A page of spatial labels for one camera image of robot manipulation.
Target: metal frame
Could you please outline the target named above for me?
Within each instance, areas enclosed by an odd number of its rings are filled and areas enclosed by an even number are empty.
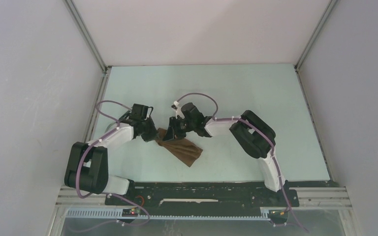
[[[339,0],[331,0],[322,15],[317,27],[315,28],[311,38],[309,39],[301,57],[299,58],[295,68],[298,75],[298,80],[304,95],[304,99],[308,105],[308,110],[310,112],[310,116],[312,122],[314,124],[314,129],[317,134],[318,141],[321,145],[320,138],[317,132],[317,128],[314,123],[313,115],[310,110],[308,100],[305,94],[305,90],[301,83],[300,78],[300,69],[303,65],[307,55],[309,54],[315,40],[319,36],[322,28],[324,27],[328,17],[330,16],[331,12],[333,11],[334,7],[337,5]],[[84,36],[84,40],[89,45],[93,55],[95,56],[97,62],[99,63],[102,71],[104,72],[101,83],[98,88],[97,96],[95,98],[95,102],[98,102],[103,99],[104,93],[106,90],[107,82],[109,79],[111,68],[108,68],[102,60],[95,43],[93,42],[89,31],[87,30],[83,19],[81,18],[76,6],[73,3],[73,0],[64,0],[66,3],[67,8],[70,10],[73,19],[78,25],[79,30]],[[98,114],[96,112],[92,112],[88,126],[87,132],[84,135],[84,141],[91,139],[92,135],[94,134],[95,124],[98,118]],[[331,179],[333,179],[333,175],[330,172],[332,171],[330,162],[326,160],[327,168],[330,173]],[[344,233],[346,236],[360,236],[361,232],[359,231],[358,224],[356,222],[356,218],[354,216],[354,212],[352,210],[351,202],[348,197],[348,193],[345,187],[331,187],[329,184],[323,186],[321,184],[315,184],[312,186],[303,187],[301,186],[293,186],[291,189],[297,191],[297,195],[299,198],[299,207],[294,207],[294,209],[301,209],[301,210],[314,210],[314,209],[326,209],[326,210],[338,210],[341,222],[343,224]],[[56,205],[51,217],[51,221],[49,224],[49,228],[47,231],[48,236],[60,236],[64,226],[64,220],[69,217],[81,217],[81,218],[95,218],[95,214],[97,212],[105,212],[104,215],[98,216],[98,218],[111,218],[114,219],[118,217],[118,212],[122,210],[122,208],[129,208],[130,206],[106,206],[105,205],[105,195],[92,195],[86,199],[79,199],[76,195],[76,191],[74,189],[68,187],[62,187],[59,192],[59,196],[56,201]],[[274,209],[284,209],[284,207],[261,207],[260,210],[264,213],[263,217],[253,217],[253,218],[241,218],[241,217],[233,217],[233,218],[225,218],[225,220],[266,220],[267,212],[269,210]],[[176,217],[176,216],[153,216],[153,219],[169,219],[172,217],[173,219],[191,219],[190,217]]]

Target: brown cloth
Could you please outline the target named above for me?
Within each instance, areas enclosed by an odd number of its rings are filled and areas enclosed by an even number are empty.
[[[156,142],[159,146],[165,147],[169,152],[175,155],[179,160],[185,163],[188,167],[191,167],[192,164],[199,158],[202,153],[202,149],[196,146],[194,143],[187,139],[180,140],[171,140],[171,141],[162,141],[166,130],[159,128],[157,130],[159,138],[156,139]]]

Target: white table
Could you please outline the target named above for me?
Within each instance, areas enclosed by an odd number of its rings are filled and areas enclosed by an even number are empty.
[[[113,67],[104,100],[153,106],[156,127],[167,129],[174,115],[173,101],[189,92],[213,97],[220,107],[217,117],[254,111],[276,132],[276,153],[282,172],[291,181],[329,180],[311,118],[291,64],[174,65]],[[215,106],[202,96],[188,96],[210,116]],[[126,110],[104,104],[102,110],[120,117]],[[112,121],[99,116],[94,138]],[[203,148],[189,168],[157,143],[140,137],[110,151],[109,171],[134,181],[261,181],[256,159],[248,156],[229,133],[227,136],[187,138]]]

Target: white wall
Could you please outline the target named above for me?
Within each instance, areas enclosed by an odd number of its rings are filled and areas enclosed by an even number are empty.
[[[329,0],[75,0],[108,65],[296,63]]]
[[[378,0],[340,1],[302,80],[364,235],[378,235]]]
[[[0,0],[0,235],[44,235],[101,71],[61,0]]]

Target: gray wall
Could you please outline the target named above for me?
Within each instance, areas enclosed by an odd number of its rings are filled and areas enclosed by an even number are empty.
[[[301,75],[334,174],[378,235],[378,0],[340,1]]]
[[[0,235],[44,235],[101,71],[62,0],[0,0]]]

